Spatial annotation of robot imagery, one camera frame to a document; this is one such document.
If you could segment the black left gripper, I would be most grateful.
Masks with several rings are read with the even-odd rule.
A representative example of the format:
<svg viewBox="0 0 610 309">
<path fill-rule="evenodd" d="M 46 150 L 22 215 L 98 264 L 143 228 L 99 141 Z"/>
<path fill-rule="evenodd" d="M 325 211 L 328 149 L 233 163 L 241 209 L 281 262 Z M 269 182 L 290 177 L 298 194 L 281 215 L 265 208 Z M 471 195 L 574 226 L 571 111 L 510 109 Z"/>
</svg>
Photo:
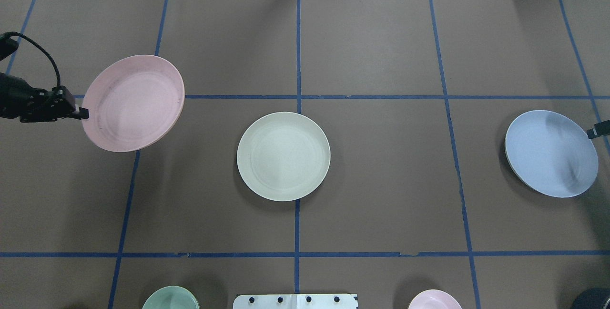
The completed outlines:
<svg viewBox="0 0 610 309">
<path fill-rule="evenodd" d="M 32 124 L 65 118 L 87 120 L 90 114 L 86 108 L 77 108 L 74 96 L 63 85 L 50 91 L 36 89 L 24 79 L 1 73 L 0 117 Z"/>
</svg>

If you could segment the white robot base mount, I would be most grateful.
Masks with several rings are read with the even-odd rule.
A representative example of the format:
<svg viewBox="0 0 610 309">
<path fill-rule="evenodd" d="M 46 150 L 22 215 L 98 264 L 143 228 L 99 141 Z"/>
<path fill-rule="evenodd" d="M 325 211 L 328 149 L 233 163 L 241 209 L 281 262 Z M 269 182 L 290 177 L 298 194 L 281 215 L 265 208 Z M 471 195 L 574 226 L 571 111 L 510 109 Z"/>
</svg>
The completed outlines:
<svg viewBox="0 0 610 309">
<path fill-rule="evenodd" d="M 239 295 L 233 309 L 357 309 L 355 294 L 252 294 Z"/>
</svg>

